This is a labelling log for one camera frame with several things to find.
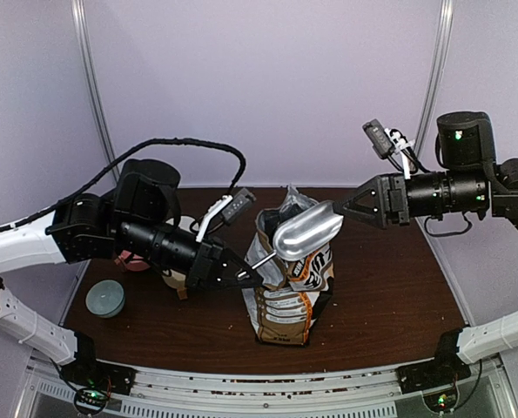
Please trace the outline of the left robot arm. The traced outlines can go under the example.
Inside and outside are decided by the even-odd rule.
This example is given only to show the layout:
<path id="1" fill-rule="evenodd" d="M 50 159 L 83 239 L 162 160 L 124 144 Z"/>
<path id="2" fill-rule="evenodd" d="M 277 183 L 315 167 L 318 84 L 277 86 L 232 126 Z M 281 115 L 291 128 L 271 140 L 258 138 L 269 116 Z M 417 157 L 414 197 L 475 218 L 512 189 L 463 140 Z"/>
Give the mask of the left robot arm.
<path id="1" fill-rule="evenodd" d="M 185 276 L 190 289 L 253 288 L 262 279 L 207 223 L 230 207 L 226 195 L 211 207 L 196 233 L 180 228 L 179 172 L 153 159 L 130 159 L 116 188 L 103 196 L 81 192 L 42 216 L 0 227 L 0 327 L 71 372 L 87 387 L 105 378 L 93 340 L 47 320 L 16 298 L 2 273 L 27 266 L 110 260 L 123 251 L 158 270 Z"/>

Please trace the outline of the pet food bag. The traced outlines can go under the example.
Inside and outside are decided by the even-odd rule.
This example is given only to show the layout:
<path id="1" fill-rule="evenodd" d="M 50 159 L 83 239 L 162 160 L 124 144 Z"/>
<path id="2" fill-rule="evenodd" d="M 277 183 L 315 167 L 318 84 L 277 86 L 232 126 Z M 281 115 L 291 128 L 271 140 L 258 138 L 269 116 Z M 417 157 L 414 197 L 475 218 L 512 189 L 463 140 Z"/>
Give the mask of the pet food bag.
<path id="1" fill-rule="evenodd" d="M 288 186 L 280 206 L 266 208 L 255 219 L 245 261 L 254 265 L 272 252 L 272 238 L 284 221 L 304 212 L 317 200 Z M 315 321 L 332 298 L 333 252 L 330 243 L 296 261 L 278 257 L 258 268 L 262 285 L 242 295 L 257 340 L 265 344 L 305 346 Z"/>

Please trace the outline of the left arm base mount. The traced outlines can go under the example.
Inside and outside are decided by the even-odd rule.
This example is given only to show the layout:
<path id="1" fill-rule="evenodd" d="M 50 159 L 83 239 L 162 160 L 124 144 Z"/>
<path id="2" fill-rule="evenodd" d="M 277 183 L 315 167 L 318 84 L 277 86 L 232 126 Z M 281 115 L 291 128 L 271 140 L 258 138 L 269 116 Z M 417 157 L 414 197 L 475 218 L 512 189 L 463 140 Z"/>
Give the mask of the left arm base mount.
<path id="1" fill-rule="evenodd" d="M 73 360 L 57 366 L 61 380 L 73 390 L 73 406 L 82 417 L 104 411 L 113 394 L 129 395 L 136 377 L 132 367 L 99 361 L 92 338 L 74 332 Z"/>

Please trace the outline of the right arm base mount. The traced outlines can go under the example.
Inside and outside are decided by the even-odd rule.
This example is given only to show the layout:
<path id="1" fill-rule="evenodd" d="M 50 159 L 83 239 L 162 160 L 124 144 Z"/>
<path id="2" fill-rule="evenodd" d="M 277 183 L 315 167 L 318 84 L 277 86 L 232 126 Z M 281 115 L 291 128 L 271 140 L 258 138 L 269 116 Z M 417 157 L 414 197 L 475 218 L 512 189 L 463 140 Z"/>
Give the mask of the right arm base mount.
<path id="1" fill-rule="evenodd" d="M 423 392 L 425 406 L 432 413 L 451 414 L 461 405 L 458 383 L 471 376 L 470 366 L 458 356 L 461 331 L 456 328 L 442 334 L 432 360 L 396 369 L 401 392 Z"/>

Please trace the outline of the metal food scoop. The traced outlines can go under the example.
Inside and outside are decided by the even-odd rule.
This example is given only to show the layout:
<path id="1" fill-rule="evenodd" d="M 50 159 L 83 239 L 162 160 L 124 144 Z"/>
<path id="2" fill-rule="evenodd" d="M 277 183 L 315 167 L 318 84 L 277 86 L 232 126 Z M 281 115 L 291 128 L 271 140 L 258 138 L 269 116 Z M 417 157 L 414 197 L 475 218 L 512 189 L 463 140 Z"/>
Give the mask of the metal food scoop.
<path id="1" fill-rule="evenodd" d="M 281 223 L 272 237 L 272 250 L 251 265 L 250 272 L 238 274 L 246 278 L 278 256 L 285 261 L 297 261 L 329 243 L 339 232 L 344 217 L 333 209 L 333 201 L 325 200 Z"/>

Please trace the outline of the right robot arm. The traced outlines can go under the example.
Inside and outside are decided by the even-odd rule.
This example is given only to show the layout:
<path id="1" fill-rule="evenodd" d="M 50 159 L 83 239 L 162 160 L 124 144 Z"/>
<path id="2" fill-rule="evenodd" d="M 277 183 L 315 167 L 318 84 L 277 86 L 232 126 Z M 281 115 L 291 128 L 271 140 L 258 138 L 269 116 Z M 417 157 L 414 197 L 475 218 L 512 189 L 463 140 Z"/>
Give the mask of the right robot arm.
<path id="1" fill-rule="evenodd" d="M 406 226 L 413 218 L 440 220 L 447 213 L 472 212 L 479 219 L 491 213 L 518 230 L 518 158 L 497 163 L 489 115 L 454 111 L 439 116 L 436 124 L 440 171 L 375 176 L 353 196 L 335 202 L 334 212 L 379 229 Z M 426 375 L 441 385 L 459 371 L 460 362 L 474 364 L 516 347 L 518 311 L 478 327 L 444 333 Z"/>

